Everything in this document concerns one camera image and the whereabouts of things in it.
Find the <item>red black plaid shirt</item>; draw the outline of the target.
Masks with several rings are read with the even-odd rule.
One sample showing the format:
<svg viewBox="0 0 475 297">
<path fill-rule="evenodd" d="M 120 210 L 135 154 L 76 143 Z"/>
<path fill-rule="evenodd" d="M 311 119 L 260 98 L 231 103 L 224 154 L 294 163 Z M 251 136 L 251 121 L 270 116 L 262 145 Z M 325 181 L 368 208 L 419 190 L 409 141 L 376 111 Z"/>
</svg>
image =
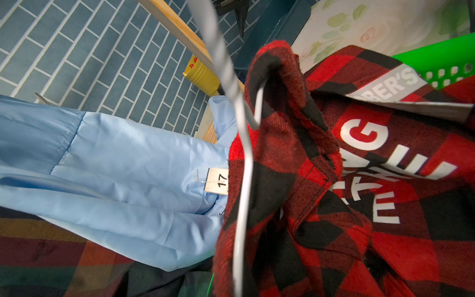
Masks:
<svg viewBox="0 0 475 297">
<path fill-rule="evenodd" d="M 302 73 L 289 44 L 256 54 L 244 99 L 254 168 L 246 297 L 472 297 L 475 116 L 453 121 L 352 99 L 421 79 L 345 47 Z"/>
</svg>

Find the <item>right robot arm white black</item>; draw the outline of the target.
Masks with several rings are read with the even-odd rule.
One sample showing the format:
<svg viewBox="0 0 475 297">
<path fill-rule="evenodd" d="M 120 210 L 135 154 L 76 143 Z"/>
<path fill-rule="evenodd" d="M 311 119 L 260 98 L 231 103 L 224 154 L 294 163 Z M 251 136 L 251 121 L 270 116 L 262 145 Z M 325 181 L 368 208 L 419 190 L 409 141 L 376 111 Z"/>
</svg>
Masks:
<svg viewBox="0 0 475 297">
<path fill-rule="evenodd" d="M 245 23 L 250 0 L 213 0 L 212 4 L 219 16 L 231 11 L 235 12 L 237 27 L 241 37 L 244 37 Z"/>
</svg>

